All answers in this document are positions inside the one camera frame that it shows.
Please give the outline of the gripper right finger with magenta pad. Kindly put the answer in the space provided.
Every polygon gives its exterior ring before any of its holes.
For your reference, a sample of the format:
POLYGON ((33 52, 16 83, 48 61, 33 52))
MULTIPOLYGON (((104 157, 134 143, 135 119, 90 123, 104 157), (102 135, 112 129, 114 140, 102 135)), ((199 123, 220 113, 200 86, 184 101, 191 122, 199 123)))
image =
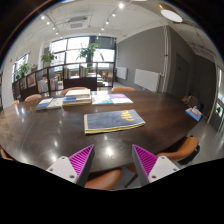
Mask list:
POLYGON ((132 157, 142 186, 155 182, 179 170, 166 156, 157 157, 135 144, 132 145, 132 157))

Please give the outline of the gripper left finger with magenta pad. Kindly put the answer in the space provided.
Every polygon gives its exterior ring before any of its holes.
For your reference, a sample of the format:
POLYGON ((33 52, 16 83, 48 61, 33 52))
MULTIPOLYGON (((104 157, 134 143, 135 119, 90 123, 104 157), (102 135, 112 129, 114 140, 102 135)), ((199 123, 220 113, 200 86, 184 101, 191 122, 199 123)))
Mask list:
POLYGON ((61 156, 47 171, 84 187, 88 179, 94 155, 94 145, 87 146, 70 157, 61 156))

